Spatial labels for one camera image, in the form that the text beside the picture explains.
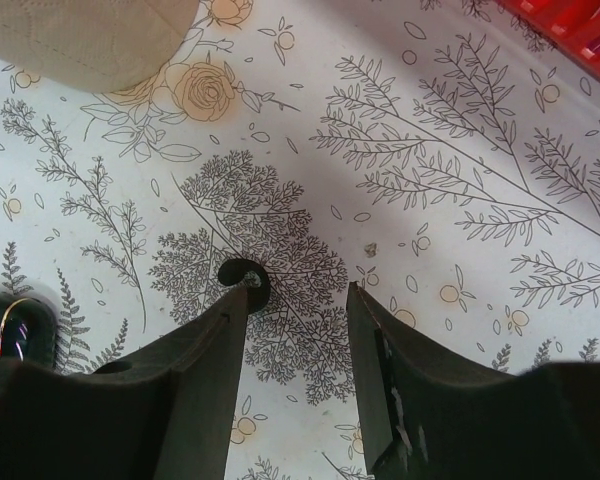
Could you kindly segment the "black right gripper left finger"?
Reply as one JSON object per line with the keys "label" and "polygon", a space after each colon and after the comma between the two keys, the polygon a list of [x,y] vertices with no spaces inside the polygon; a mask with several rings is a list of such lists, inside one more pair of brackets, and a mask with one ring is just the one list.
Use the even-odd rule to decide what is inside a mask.
{"label": "black right gripper left finger", "polygon": [[227,292],[92,374],[0,360],[0,479],[221,479],[247,320]]}

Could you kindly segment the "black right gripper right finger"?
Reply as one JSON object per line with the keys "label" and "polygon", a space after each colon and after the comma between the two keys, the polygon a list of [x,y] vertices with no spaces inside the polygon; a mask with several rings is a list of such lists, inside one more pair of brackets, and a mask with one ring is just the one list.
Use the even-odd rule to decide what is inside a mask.
{"label": "black right gripper right finger", "polygon": [[377,479],[600,479],[600,362],[476,363],[347,294],[367,472]]}

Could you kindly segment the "black earbud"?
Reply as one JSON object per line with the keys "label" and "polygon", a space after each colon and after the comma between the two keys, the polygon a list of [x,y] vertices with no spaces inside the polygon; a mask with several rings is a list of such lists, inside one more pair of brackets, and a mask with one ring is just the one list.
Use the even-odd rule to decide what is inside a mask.
{"label": "black earbud", "polygon": [[220,266],[217,279],[226,287],[242,284],[246,287],[249,314],[263,310],[271,297],[271,281],[266,270],[257,262],[244,258],[228,259]]}

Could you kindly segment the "black gold-trimmed charging case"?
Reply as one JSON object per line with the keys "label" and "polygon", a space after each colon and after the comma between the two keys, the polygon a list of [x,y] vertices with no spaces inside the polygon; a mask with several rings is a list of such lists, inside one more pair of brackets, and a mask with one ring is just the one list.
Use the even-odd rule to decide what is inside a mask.
{"label": "black gold-trimmed charging case", "polygon": [[57,321],[53,311],[31,297],[0,296],[0,360],[30,361],[51,369]]}

